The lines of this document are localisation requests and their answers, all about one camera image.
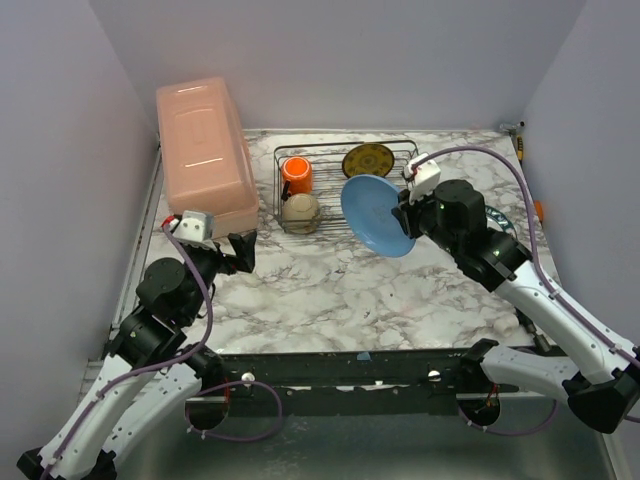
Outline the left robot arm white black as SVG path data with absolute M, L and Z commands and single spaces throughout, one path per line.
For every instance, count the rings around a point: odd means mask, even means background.
M 213 327 L 211 295 L 219 275 L 250 273 L 257 233 L 231 234 L 232 253 L 184 219 L 164 230 L 179 253 L 151 263 L 138 304 L 110 341 L 94 383 L 46 445 L 24 452 L 28 479 L 114 479 L 136 444 L 179 403 L 209 381 L 223 382 L 221 360 L 204 340 L 186 344 L 199 313 Z

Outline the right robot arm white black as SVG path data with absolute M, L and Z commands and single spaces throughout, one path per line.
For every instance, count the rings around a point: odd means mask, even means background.
M 567 404 L 588 427 L 613 433 L 639 399 L 633 342 L 552 281 L 529 248 L 488 227 L 484 197 L 469 182 L 445 181 L 417 200 L 403 190 L 397 199 L 392 213 L 409 238 L 428 237 L 466 277 L 510 303 L 564 353 L 535 356 L 481 340 L 462 357 L 468 377 L 545 395 Z

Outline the white plate dark rim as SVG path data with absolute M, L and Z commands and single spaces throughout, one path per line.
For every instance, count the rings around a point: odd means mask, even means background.
M 514 224 L 504 213 L 494 207 L 486 205 L 485 215 L 490 226 L 494 227 L 495 229 L 500 229 L 503 232 L 513 236 L 514 238 L 517 237 L 517 232 Z

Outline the yellow patterned plate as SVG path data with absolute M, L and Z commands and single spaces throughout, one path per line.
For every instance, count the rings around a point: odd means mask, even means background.
M 394 165 L 395 156 L 390 148 L 380 143 L 365 143 L 345 155 L 341 168 L 347 178 L 361 174 L 386 177 Z

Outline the orange mug black handle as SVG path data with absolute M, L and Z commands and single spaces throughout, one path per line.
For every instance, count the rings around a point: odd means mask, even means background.
M 283 187 L 281 198 L 287 200 L 296 194 L 310 194 L 313 190 L 313 170 L 304 157 L 288 158 L 281 167 Z

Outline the blue plate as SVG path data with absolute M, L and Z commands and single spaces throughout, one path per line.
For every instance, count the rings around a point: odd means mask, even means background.
M 349 228 L 368 249 L 384 257 L 403 257 L 416 243 L 392 214 L 399 193 L 390 181 L 368 174 L 351 177 L 341 191 L 341 209 Z

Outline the white ceramic bowl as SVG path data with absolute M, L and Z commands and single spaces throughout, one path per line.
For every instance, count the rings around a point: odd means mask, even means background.
M 287 233 L 310 234 L 318 229 L 320 222 L 320 204 L 311 194 L 292 195 L 282 207 L 282 227 Z

